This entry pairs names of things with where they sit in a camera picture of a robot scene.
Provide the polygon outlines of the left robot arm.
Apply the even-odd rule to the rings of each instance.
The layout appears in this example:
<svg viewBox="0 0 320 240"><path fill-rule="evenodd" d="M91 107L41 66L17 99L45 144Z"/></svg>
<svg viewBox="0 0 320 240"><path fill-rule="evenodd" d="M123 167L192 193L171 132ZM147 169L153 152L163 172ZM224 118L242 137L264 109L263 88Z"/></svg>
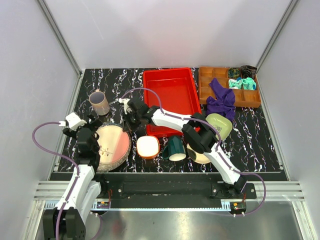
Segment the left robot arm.
<svg viewBox="0 0 320 240"><path fill-rule="evenodd" d="M63 133L76 139L76 161L73 174L59 202L43 213L42 223L46 240L67 238L83 240L86 237L86 221L96 198L108 193L108 186L94 177L100 163L99 134L101 122L92 115L87 120L72 112L61 121Z"/></svg>

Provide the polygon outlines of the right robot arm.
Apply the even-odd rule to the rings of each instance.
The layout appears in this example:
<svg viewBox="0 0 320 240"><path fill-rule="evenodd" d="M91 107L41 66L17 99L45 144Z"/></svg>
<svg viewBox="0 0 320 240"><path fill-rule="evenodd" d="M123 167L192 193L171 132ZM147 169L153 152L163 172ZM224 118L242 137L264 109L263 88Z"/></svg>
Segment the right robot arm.
<svg viewBox="0 0 320 240"><path fill-rule="evenodd" d="M227 185L228 195L239 198L245 192L247 180L232 164L220 147L218 132L200 113L183 115L148 106L140 99L120 98L123 106L124 131L135 131L141 125L153 125L181 132L185 142L197 153L203 154L220 173Z"/></svg>

